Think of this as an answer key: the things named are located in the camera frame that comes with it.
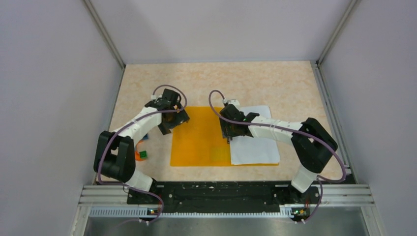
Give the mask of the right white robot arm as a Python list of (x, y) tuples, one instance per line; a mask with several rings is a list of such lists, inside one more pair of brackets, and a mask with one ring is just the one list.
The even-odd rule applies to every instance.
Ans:
[(292, 145), (300, 167), (288, 189), (289, 198), (301, 203), (308, 197), (308, 188), (317, 179), (338, 149), (337, 142), (315, 119), (289, 122), (267, 118), (259, 113), (245, 114), (235, 100), (224, 104), (219, 112), (222, 135), (228, 140), (246, 136), (265, 138)]

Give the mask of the white paper sheet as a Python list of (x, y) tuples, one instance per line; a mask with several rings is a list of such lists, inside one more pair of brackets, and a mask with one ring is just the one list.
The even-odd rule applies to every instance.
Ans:
[(238, 165), (277, 165), (280, 154), (277, 143), (267, 138), (238, 136), (230, 141), (231, 164)]

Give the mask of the green toy cube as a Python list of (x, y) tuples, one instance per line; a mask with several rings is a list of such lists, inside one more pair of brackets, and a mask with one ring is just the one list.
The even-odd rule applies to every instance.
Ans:
[(148, 158), (147, 152), (146, 151), (140, 151), (139, 152), (139, 159), (140, 160), (145, 160)]

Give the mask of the orange curved toy block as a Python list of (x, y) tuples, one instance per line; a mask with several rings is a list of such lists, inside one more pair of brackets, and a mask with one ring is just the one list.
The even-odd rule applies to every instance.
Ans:
[(135, 154), (135, 160), (136, 161), (145, 161), (145, 160), (140, 160), (139, 159), (139, 152), (140, 151), (146, 151), (146, 150), (144, 150), (143, 149), (143, 147), (142, 147), (142, 143), (143, 143), (144, 141), (139, 141), (136, 145), (135, 145), (135, 147), (134, 147), (134, 154)]

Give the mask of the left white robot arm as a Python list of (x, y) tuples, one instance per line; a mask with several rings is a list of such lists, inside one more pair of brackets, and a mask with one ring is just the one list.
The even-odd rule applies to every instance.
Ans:
[(124, 126), (100, 133), (93, 164), (100, 184), (132, 188), (145, 203), (154, 202), (158, 191), (153, 187), (155, 180), (136, 168), (136, 145), (156, 127), (167, 135), (189, 121), (185, 94), (175, 86), (163, 88), (161, 95), (154, 91), (151, 100)]

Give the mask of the orange plastic folder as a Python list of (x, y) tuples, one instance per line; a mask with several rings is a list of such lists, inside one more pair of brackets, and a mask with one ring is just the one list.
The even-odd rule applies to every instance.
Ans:
[(187, 107), (185, 110), (190, 120), (173, 129), (170, 165), (172, 167), (237, 167), (231, 164), (230, 142), (223, 138), (220, 120), (211, 108)]

